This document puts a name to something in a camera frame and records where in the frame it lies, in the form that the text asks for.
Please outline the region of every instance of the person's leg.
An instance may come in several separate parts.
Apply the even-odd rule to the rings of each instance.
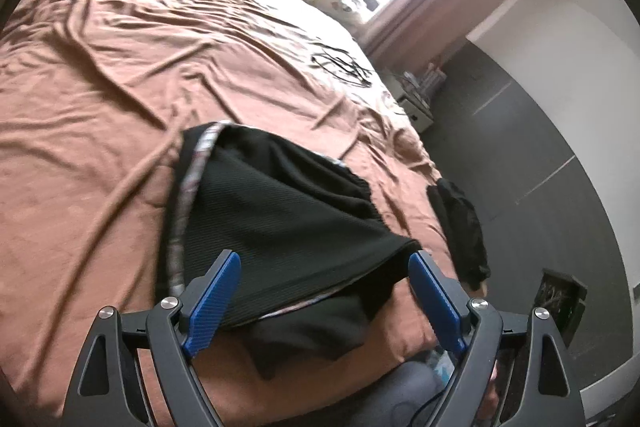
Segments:
[[[376,383],[324,409],[271,427],[406,427],[414,413],[442,388],[424,362],[404,362]],[[434,404],[420,414],[428,417]]]

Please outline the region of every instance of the silver bolt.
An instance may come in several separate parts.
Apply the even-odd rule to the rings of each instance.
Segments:
[[[175,297],[165,297],[160,301],[160,305],[165,310],[171,310],[178,305],[178,299]]]
[[[108,319],[115,312],[116,310],[114,310],[112,306],[105,306],[98,312],[98,317],[100,317],[101,319]]]
[[[471,299],[471,307],[476,310],[485,310],[489,307],[489,303],[484,299]]]
[[[544,308],[536,308],[533,312],[536,314],[537,318],[544,321],[546,321],[551,316],[551,314]]]

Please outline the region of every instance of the pink blanket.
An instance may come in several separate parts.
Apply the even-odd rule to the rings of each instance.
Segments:
[[[62,412],[98,309],[152,306],[162,207],[190,126],[227,118],[341,158],[389,227],[454,277],[425,194],[439,174],[417,134],[325,87],[315,45],[252,0],[22,1],[0,39],[0,365],[32,409]],[[221,333],[196,367],[225,424],[255,426],[336,402],[434,343],[402,281],[365,344],[336,362],[262,381]]]

